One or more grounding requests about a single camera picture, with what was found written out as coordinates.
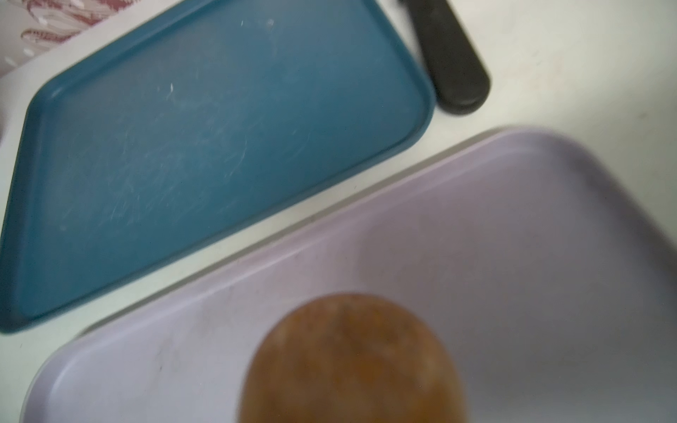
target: tray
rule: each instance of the tray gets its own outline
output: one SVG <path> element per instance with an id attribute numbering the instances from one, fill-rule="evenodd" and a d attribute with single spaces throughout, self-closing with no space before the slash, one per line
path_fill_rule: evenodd
<path id="1" fill-rule="evenodd" d="M 373 0 L 186 0 L 48 82 L 0 246 L 0 330 L 412 145 L 434 93 Z"/>
<path id="2" fill-rule="evenodd" d="M 472 422 L 673 422 L 676 263 L 579 146 L 507 131 L 66 345 L 23 422 L 233 421 L 267 331 L 340 291 L 423 318 Z"/>

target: white table surface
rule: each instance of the white table surface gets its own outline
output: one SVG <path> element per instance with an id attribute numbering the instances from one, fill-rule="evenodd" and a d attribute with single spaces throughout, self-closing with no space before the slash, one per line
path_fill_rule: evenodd
<path id="1" fill-rule="evenodd" d="M 0 79 L 2 209 L 37 89 L 176 2 L 143 0 Z M 380 3 L 416 51 L 397 0 Z M 85 328 L 488 129 L 540 125 L 573 136 L 677 240 L 677 2 L 455 0 L 454 7 L 492 75 L 479 111 L 455 117 L 437 110 L 404 153 L 44 324 L 0 335 L 0 422 L 19 420 L 41 364 Z"/>

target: blue tray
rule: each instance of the blue tray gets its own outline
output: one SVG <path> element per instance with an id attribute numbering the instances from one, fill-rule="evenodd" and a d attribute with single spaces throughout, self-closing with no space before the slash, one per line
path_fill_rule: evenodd
<path id="1" fill-rule="evenodd" d="M 0 245 L 0 330 L 412 145 L 431 85 L 373 0 L 186 0 L 48 82 Z"/>

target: dark gray utensil handle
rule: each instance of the dark gray utensil handle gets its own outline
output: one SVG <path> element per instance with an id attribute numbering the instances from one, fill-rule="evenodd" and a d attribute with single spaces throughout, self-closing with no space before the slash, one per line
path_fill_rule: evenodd
<path id="1" fill-rule="evenodd" d="M 454 114 L 474 112 L 491 82 L 447 0 L 404 0 L 431 75 L 439 105 Z"/>

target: brown oval object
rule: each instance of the brown oval object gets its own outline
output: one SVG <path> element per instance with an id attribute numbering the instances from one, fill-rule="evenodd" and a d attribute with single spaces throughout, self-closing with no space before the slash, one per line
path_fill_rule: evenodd
<path id="1" fill-rule="evenodd" d="M 338 294 L 277 324 L 249 368 L 239 423 L 465 423 L 442 344 L 383 298 Z"/>

